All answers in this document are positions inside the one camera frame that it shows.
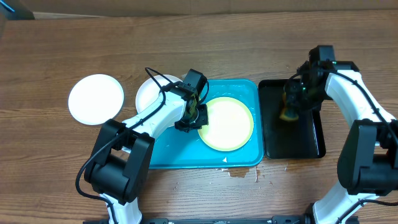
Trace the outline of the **green yellow sponge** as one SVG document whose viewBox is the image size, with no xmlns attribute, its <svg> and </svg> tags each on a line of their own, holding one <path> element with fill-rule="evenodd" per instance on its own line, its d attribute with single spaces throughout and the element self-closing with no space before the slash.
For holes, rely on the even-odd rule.
<svg viewBox="0 0 398 224">
<path fill-rule="evenodd" d="M 283 107 L 280 111 L 279 118 L 286 122 L 293 122 L 298 120 L 299 116 L 297 112 L 293 108 L 287 106 L 286 93 L 283 93 L 282 95 L 282 102 L 283 102 Z"/>
</svg>

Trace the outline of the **yellow-green plate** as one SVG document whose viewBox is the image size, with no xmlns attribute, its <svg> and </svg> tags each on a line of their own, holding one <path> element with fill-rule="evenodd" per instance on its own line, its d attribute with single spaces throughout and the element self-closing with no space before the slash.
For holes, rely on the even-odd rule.
<svg viewBox="0 0 398 224">
<path fill-rule="evenodd" d="M 221 152 L 244 146 L 254 131 L 254 118 L 249 108 L 231 97 L 214 98 L 206 103 L 208 124 L 198 130 L 201 140 Z"/>
</svg>

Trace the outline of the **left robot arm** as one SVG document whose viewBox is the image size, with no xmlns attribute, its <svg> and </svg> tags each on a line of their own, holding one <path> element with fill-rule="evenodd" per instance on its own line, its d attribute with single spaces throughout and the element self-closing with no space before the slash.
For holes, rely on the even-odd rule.
<svg viewBox="0 0 398 224">
<path fill-rule="evenodd" d="M 149 171 L 155 140 L 170 126 L 189 132 L 208 122 L 197 92 L 161 92 L 132 118 L 102 125 L 88 160 L 76 176 L 77 192 L 106 204 L 108 223 L 142 223 L 137 198 Z"/>
</svg>

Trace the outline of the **white plate with stain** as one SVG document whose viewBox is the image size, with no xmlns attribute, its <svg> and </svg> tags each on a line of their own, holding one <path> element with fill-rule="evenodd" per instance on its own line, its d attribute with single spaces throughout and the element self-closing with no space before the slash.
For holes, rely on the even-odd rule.
<svg viewBox="0 0 398 224">
<path fill-rule="evenodd" d="M 117 79 L 94 74 L 81 79 L 68 97 L 70 114 L 78 122 L 99 125 L 114 118 L 124 103 L 124 91 Z"/>
</svg>

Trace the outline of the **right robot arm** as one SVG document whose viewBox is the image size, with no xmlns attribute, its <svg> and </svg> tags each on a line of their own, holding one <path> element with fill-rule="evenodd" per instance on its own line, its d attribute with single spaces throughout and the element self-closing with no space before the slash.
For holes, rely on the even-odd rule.
<svg viewBox="0 0 398 224">
<path fill-rule="evenodd" d="M 296 121 L 324 100 L 334 101 L 350 131 L 338 158 L 337 183 L 309 209 L 310 223 L 347 223 L 368 203 L 397 190 L 397 119 L 366 88 L 353 62 L 306 61 L 284 86 L 280 119 Z"/>
</svg>

